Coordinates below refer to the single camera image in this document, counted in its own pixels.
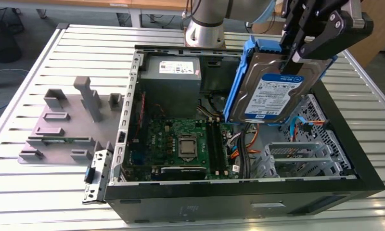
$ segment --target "side panel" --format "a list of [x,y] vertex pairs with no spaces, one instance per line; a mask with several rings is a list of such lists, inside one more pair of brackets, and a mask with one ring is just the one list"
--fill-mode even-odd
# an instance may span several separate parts
[[142,223],[311,215],[351,197],[353,194],[315,192],[106,202],[126,223]]

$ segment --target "power supply label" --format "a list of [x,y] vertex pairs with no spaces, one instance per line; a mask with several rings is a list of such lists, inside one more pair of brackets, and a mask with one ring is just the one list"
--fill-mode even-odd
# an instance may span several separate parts
[[290,100],[289,92],[301,85],[302,81],[302,76],[265,74],[245,109],[246,117],[271,119],[279,115]]
[[159,74],[193,74],[193,62],[161,61]]

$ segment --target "aluminum table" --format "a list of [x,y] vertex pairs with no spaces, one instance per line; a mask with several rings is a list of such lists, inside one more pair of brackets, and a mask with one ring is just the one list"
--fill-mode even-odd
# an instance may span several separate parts
[[[225,39],[226,48],[239,49],[247,34],[225,33]],[[182,32],[83,25],[55,30],[0,118],[0,229],[385,230],[385,191],[314,216],[126,225],[107,205],[81,205],[86,167],[19,165],[47,88],[78,94],[74,77],[89,76],[98,94],[125,92],[135,44],[182,46]],[[322,81],[385,182],[385,96],[347,51]]]

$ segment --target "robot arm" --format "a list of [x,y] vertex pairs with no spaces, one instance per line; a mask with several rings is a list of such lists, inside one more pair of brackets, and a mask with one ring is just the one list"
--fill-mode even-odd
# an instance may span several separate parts
[[[325,60],[371,34],[373,21],[359,0],[285,0],[281,47],[287,52],[282,73],[297,73],[301,63]],[[306,36],[314,37],[305,42]]]
[[[262,22],[274,0],[194,0],[191,21],[185,32],[191,47],[223,45],[223,18]],[[361,12],[359,0],[283,0],[286,19],[279,45],[287,53],[285,73],[295,73],[305,60],[325,60],[371,34],[373,22]],[[305,42],[306,36],[314,37]]]
[[185,42],[191,47],[223,45],[223,18],[261,22],[269,17],[274,0],[194,0]]

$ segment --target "white label sticker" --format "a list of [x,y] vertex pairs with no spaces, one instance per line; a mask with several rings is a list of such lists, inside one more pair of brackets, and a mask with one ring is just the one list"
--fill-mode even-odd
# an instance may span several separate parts
[[193,74],[193,62],[161,61],[159,74]]
[[122,7],[127,7],[127,5],[126,5],[126,4],[117,4],[117,3],[110,3],[109,5],[110,5],[110,6],[122,6]]
[[233,171],[233,172],[239,172],[239,166],[233,165],[233,166],[231,166],[231,171]]
[[255,118],[263,118],[265,115],[278,115],[290,100],[287,92],[299,84],[301,82],[290,83],[259,79],[245,114],[257,114]]

